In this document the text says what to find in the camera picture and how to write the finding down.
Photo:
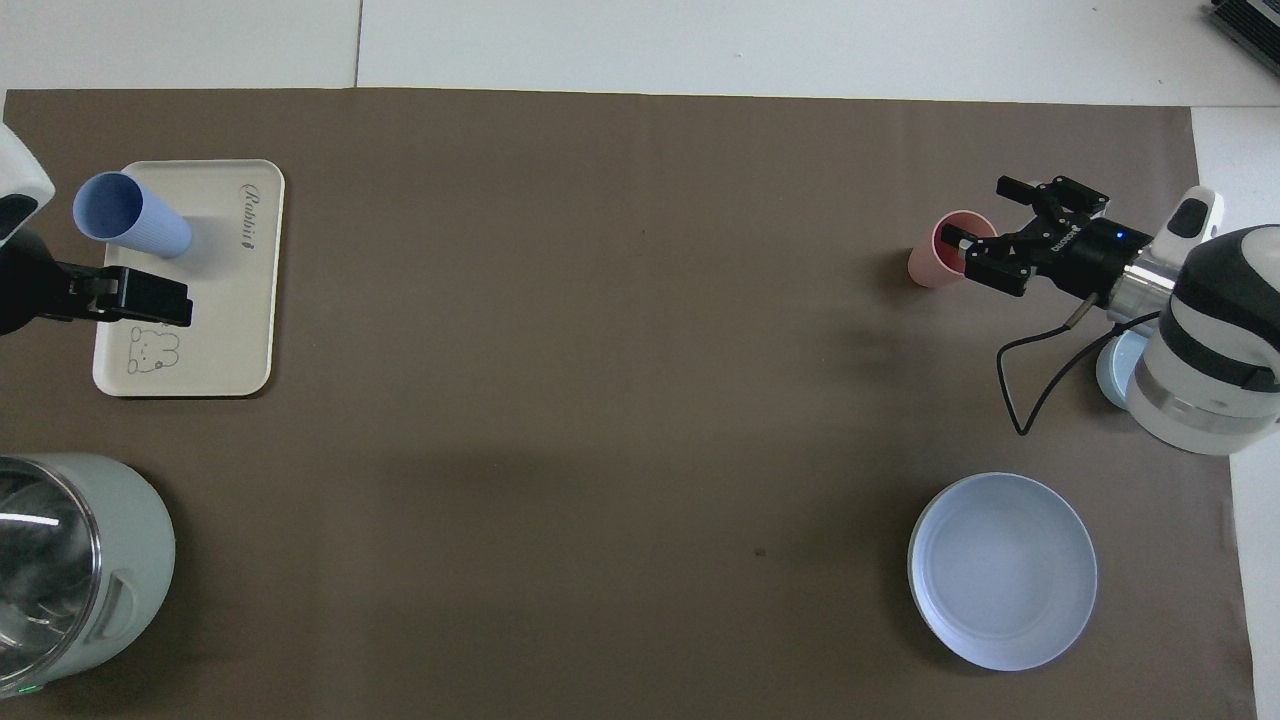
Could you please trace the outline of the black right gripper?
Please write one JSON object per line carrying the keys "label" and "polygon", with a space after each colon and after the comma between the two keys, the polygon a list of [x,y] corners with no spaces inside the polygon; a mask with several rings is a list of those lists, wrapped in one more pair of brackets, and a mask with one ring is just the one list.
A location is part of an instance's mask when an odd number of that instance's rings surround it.
{"label": "black right gripper", "polygon": [[[1073,297],[1107,302],[1125,269],[1152,243],[1143,231],[1094,219],[1105,214],[1110,196],[1066,176],[1039,183],[1001,176],[996,193],[1028,206],[1033,219],[1015,233],[995,237],[943,227],[941,241],[960,256],[966,279],[1014,297],[1021,297],[1037,274]],[[1065,236],[1041,260],[1047,234]]]}

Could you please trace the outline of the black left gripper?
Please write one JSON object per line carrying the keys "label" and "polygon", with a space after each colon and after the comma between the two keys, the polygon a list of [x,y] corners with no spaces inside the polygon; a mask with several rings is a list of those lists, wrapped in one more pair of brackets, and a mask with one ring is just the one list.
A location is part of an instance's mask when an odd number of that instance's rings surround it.
{"label": "black left gripper", "polygon": [[[67,300],[73,287],[93,302],[77,309],[76,316]],[[69,272],[35,232],[18,231],[1,250],[1,334],[37,316],[189,327],[193,301],[187,284],[129,266],[70,265]]]}

